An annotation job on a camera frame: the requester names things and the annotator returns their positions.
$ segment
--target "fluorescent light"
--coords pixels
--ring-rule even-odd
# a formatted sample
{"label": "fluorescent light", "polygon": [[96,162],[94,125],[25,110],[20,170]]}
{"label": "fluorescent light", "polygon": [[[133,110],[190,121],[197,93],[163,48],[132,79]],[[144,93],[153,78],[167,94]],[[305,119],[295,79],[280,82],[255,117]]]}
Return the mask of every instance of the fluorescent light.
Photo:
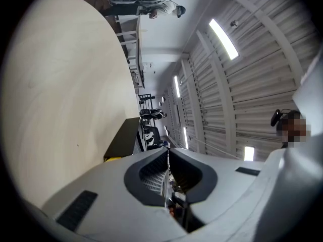
{"label": "fluorescent light", "polygon": [[183,127],[183,130],[184,130],[185,146],[186,146],[186,149],[188,149],[187,136],[186,136],[186,128]]}
{"label": "fluorescent light", "polygon": [[180,90],[178,88],[177,76],[174,77],[174,80],[175,80],[175,87],[176,87],[177,97],[179,98],[181,95],[180,95]]}
{"label": "fluorescent light", "polygon": [[226,51],[229,55],[229,58],[231,60],[235,59],[239,54],[238,54],[236,48],[234,47],[234,45],[232,44],[231,40],[227,36],[227,34],[224,32],[224,30],[220,27],[220,25],[214,19],[212,19],[212,21],[210,22],[209,25],[211,26],[213,31],[216,33],[216,35],[218,36],[218,38],[222,42],[224,48],[226,49]]}
{"label": "fluorescent light", "polygon": [[245,161],[253,161],[254,148],[246,146],[244,147],[244,160]]}

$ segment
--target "light fixture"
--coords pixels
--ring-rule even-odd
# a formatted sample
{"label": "light fixture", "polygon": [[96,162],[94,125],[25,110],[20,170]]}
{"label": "light fixture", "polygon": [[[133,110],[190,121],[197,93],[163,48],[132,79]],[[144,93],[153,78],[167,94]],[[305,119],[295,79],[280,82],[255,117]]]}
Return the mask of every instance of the light fixture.
{"label": "light fixture", "polygon": [[175,87],[176,87],[177,97],[179,98],[181,95],[180,95],[180,90],[178,88],[177,76],[174,77],[174,80],[175,80]]}
{"label": "light fixture", "polygon": [[238,54],[236,48],[234,47],[234,45],[232,44],[231,40],[227,36],[227,34],[224,32],[224,30],[220,27],[220,25],[214,19],[211,20],[209,25],[211,26],[213,31],[216,33],[219,40],[222,42],[224,48],[226,49],[226,51],[229,55],[229,58],[231,60],[235,59],[239,54]]}
{"label": "light fixture", "polygon": [[244,147],[244,160],[253,161],[254,147],[246,146]]}
{"label": "light fixture", "polygon": [[187,135],[186,135],[186,128],[185,128],[185,127],[183,127],[183,130],[184,130],[185,146],[186,146],[186,149],[188,149]]}

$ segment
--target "light wood tabletop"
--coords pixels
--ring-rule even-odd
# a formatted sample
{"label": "light wood tabletop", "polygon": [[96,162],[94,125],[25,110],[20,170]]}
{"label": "light wood tabletop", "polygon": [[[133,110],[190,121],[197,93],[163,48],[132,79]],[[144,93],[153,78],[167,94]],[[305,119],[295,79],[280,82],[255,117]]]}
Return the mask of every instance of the light wood tabletop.
{"label": "light wood tabletop", "polygon": [[13,37],[2,78],[4,153],[37,207],[103,162],[139,117],[129,67],[105,18],[83,0],[37,0]]}

